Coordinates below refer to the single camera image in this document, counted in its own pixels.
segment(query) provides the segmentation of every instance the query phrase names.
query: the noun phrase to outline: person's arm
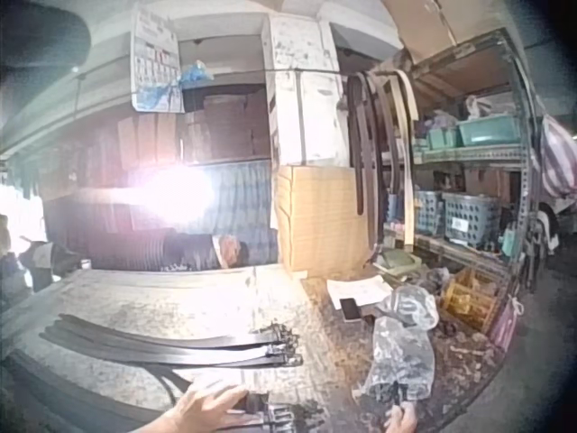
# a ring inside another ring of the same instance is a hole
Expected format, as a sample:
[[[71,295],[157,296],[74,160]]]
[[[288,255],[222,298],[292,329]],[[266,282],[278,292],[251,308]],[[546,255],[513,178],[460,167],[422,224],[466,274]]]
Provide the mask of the person's arm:
[[[174,408],[135,433],[208,433],[241,424],[227,412],[247,393],[242,385],[197,378]]]

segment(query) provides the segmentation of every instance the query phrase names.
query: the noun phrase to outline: workbench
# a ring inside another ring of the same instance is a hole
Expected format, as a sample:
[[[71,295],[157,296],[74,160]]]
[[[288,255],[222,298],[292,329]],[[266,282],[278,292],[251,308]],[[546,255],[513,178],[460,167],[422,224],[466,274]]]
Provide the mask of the workbench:
[[[302,366],[178,373],[189,380],[199,373],[234,378],[253,392],[270,392],[272,402],[316,401],[325,410],[318,431],[379,431],[386,408],[380,413],[366,410],[352,393],[371,366],[371,329],[362,321],[343,322],[323,279],[301,281],[276,264],[201,273],[84,270],[2,316],[3,359],[17,348],[90,391],[165,410],[170,406],[169,395],[143,369],[79,355],[41,339],[40,332],[62,313],[126,332],[168,338],[238,334],[278,321],[300,335]],[[438,430],[454,419],[490,382],[502,362],[501,352],[486,338],[472,338],[474,331],[454,323],[460,331],[456,336],[446,337],[438,329],[429,333],[435,348],[435,383],[431,397],[417,406],[419,431]],[[76,430],[69,426],[68,431]]]

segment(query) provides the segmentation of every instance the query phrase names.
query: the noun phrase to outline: plastic basket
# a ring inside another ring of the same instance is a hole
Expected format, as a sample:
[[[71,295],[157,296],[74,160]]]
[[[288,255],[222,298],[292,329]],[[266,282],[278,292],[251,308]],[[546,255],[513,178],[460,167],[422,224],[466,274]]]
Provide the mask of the plastic basket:
[[[445,192],[443,199],[446,237],[474,248],[497,241],[501,211],[498,198]]]
[[[431,149],[452,149],[457,147],[456,129],[432,129],[426,135]]]
[[[426,235],[442,233],[443,201],[440,191],[416,191],[415,229]]]
[[[464,146],[518,143],[519,125],[513,115],[492,115],[459,122]]]
[[[493,288],[487,292],[483,288]],[[443,309],[471,327],[487,332],[493,310],[497,307],[499,288],[474,269],[465,268],[454,276],[443,296]]]

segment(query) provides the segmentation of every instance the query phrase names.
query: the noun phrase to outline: metal shelf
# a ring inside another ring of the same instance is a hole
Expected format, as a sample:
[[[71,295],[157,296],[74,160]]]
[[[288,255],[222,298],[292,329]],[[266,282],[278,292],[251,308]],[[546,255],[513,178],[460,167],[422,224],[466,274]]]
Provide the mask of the metal shelf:
[[[403,240],[403,232],[396,230],[397,240]],[[452,244],[442,238],[421,235],[415,233],[415,247],[437,254],[463,266],[471,266],[487,276],[503,281],[509,274],[508,264],[497,257],[489,256],[483,252],[473,251],[470,248],[458,244]]]
[[[521,167],[523,153],[520,144],[494,144],[489,146],[458,147],[437,151],[415,152],[415,164],[435,162],[487,162]]]

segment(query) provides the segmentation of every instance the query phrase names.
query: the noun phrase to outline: white paper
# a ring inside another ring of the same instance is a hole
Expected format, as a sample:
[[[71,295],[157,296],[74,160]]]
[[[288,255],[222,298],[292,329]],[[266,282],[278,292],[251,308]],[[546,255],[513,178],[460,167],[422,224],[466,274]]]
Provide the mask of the white paper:
[[[168,20],[143,6],[133,10],[131,92],[139,112],[183,113],[179,40]]]
[[[334,309],[341,309],[340,299],[353,298],[357,305],[369,305],[381,302],[393,291],[388,283],[377,275],[360,281],[326,281],[328,294]]]
[[[466,233],[469,231],[469,221],[467,221],[466,219],[453,218],[451,228]]]

